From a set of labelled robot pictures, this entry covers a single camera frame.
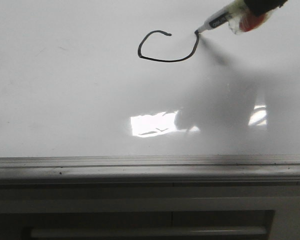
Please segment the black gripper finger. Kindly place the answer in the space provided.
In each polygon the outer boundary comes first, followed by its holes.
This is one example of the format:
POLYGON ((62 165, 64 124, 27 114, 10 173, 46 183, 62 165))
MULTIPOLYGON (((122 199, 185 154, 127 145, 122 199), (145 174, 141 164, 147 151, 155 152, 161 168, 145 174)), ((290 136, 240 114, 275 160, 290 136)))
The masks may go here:
POLYGON ((259 17, 276 8, 281 8, 287 0, 244 0, 243 2, 256 17, 259 17))

